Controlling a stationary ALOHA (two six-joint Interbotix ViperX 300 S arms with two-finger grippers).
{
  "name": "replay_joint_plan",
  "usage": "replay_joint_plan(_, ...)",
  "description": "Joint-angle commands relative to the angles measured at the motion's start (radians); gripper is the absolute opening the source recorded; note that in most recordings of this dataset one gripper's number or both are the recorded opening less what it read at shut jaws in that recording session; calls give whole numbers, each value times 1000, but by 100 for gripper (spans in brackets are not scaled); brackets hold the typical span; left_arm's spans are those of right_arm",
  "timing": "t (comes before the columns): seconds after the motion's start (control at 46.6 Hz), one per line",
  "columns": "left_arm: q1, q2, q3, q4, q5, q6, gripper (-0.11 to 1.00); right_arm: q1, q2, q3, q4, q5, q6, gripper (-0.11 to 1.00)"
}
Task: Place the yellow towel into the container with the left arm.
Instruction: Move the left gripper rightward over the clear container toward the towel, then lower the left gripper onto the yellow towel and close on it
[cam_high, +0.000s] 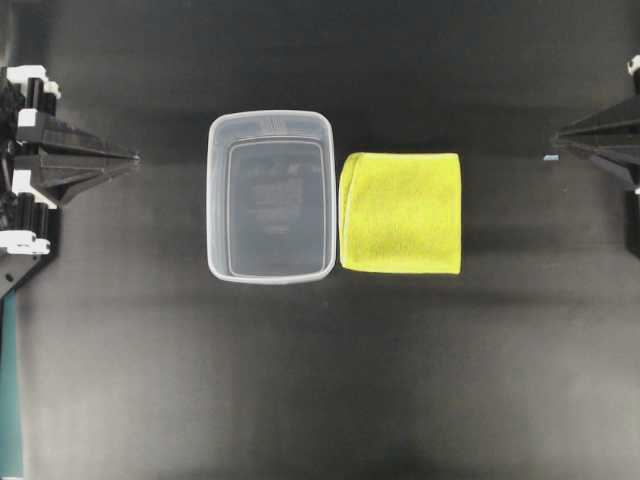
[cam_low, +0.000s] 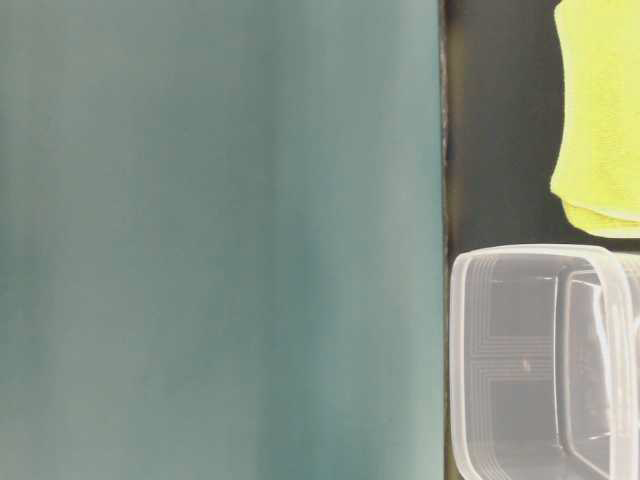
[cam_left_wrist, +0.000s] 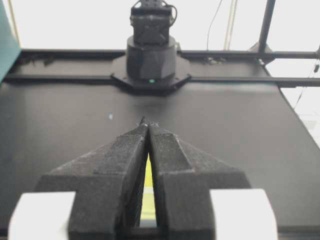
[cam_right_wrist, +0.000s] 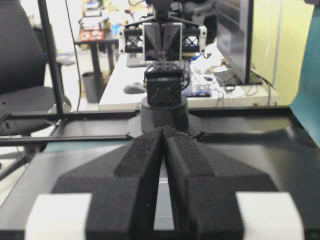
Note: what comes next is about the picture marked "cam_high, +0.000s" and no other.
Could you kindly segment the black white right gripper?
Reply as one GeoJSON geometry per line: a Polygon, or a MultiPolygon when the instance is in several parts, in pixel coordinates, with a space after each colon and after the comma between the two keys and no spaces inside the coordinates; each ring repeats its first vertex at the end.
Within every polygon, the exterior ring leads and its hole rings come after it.
{"type": "Polygon", "coordinates": [[[586,145],[639,144],[639,55],[627,63],[636,96],[587,118],[562,127],[554,135],[555,147],[587,159],[615,176],[626,188],[636,188],[625,197],[626,246],[639,258],[639,148],[596,148],[586,145]]]}

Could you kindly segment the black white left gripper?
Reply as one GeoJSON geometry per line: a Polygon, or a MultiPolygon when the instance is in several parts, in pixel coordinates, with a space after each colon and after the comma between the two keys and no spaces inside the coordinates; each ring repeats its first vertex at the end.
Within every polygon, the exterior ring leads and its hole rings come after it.
{"type": "Polygon", "coordinates": [[[1,68],[2,297],[51,253],[51,211],[140,167],[134,150],[56,118],[60,98],[44,66],[1,68]]]}

